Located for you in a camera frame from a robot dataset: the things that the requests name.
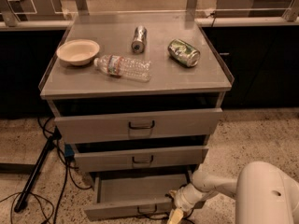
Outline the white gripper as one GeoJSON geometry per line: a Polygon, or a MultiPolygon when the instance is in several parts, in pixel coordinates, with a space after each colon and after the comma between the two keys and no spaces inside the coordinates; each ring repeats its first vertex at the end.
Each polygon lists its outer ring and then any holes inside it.
{"type": "Polygon", "coordinates": [[[179,224],[184,212],[191,211],[198,203],[205,202],[212,189],[196,186],[189,183],[179,189],[172,189],[169,195],[172,198],[172,207],[166,224],[179,224]]]}

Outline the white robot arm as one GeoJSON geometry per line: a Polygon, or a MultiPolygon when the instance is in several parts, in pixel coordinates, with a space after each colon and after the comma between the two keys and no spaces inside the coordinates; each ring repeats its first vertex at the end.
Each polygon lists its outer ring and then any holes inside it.
{"type": "Polygon", "coordinates": [[[167,224],[179,224],[198,203],[219,193],[235,200],[235,224],[299,224],[299,183],[264,161],[247,164],[236,179],[194,171],[187,186],[171,193],[167,224]]]}

